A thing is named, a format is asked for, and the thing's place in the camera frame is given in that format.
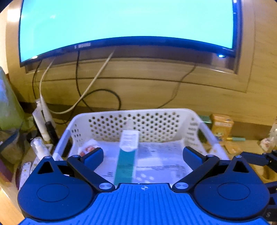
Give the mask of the white printed plastic bag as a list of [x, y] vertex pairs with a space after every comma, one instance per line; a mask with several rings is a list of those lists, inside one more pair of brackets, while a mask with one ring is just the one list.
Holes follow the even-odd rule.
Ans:
[[173, 142], [141, 142], [135, 161], [124, 177], [116, 178], [119, 159], [119, 142], [99, 142], [104, 151], [103, 162], [95, 172], [107, 181], [118, 183], [169, 183], [175, 182], [192, 172], [183, 160], [183, 144]]

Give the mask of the white teal toothpaste box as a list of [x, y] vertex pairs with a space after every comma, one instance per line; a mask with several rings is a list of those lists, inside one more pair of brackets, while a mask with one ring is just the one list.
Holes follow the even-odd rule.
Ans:
[[119, 156], [114, 184], [132, 183], [135, 157], [139, 148], [139, 131], [123, 130], [119, 142]]

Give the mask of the small floral wrapped packet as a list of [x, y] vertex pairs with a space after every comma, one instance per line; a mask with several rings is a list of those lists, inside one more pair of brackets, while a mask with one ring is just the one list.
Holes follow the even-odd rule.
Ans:
[[82, 157], [99, 147], [100, 147], [100, 145], [96, 140], [90, 139], [87, 142], [85, 142], [81, 147], [79, 147], [78, 155], [80, 155]]

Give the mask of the green pen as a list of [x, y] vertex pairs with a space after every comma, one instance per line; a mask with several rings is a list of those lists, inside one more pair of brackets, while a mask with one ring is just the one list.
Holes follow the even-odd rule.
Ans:
[[227, 137], [227, 141], [232, 141], [232, 142], [244, 142], [245, 138], [243, 137]]

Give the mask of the white perforated plastic basket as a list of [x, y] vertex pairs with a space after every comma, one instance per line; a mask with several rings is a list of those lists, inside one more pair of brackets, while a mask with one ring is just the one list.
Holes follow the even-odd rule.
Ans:
[[61, 136], [53, 158], [60, 160], [68, 140], [73, 141], [69, 155], [87, 140], [118, 142], [123, 130], [138, 130], [140, 142], [171, 142], [183, 140], [202, 155], [208, 154], [198, 138], [202, 132], [209, 144], [210, 154], [228, 159], [225, 150], [207, 125], [190, 109], [145, 109], [81, 113], [75, 116]]

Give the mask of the orange bricks toy box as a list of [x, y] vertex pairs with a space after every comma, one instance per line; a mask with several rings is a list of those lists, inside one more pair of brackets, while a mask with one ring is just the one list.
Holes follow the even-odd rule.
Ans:
[[211, 131], [219, 142], [225, 141], [231, 133], [234, 121], [230, 116], [221, 114], [211, 115]]

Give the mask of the green small box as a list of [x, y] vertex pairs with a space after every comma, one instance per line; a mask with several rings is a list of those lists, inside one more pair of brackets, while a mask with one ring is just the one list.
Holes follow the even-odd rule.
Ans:
[[211, 124], [211, 123], [212, 123], [211, 118], [210, 118], [209, 116], [199, 115], [199, 117], [201, 118], [201, 120], [202, 120], [204, 123], [208, 123], [208, 124]]

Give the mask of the small white spray bottle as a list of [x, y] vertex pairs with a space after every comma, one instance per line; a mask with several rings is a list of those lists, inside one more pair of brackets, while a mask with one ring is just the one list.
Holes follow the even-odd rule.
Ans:
[[31, 141], [30, 145], [40, 160], [45, 156], [51, 156], [50, 151], [48, 150], [47, 146], [44, 144], [44, 141], [41, 137], [34, 138]]

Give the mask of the white tube bottle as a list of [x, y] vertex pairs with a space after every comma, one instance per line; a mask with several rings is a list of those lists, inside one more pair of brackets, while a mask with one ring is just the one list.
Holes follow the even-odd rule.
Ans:
[[49, 135], [49, 133], [47, 131], [47, 128], [46, 128], [46, 120], [45, 120], [45, 117], [43, 115], [43, 109], [42, 109], [42, 104], [41, 104], [40, 99], [36, 99], [35, 103], [36, 103], [36, 108], [33, 111], [32, 116], [34, 118], [34, 121], [37, 125], [38, 130], [41, 133], [41, 136], [42, 136], [43, 140], [46, 143], [50, 143], [51, 138], [50, 138], [50, 135]]

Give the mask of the green snack bag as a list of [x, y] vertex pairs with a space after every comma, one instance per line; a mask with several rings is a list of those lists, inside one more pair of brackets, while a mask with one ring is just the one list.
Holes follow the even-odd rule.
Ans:
[[16, 95], [14, 94], [10, 83], [6, 77], [4, 70], [1, 68], [0, 79], [0, 123], [1, 130], [10, 130], [14, 128], [20, 128], [22, 130], [28, 130], [28, 121], [25, 118], [25, 113], [20, 106]]

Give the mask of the wall mounted television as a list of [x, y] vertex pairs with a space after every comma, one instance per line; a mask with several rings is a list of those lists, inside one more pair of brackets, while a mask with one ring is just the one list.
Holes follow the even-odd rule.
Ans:
[[240, 1], [23, 1], [19, 63], [108, 46], [237, 52]]

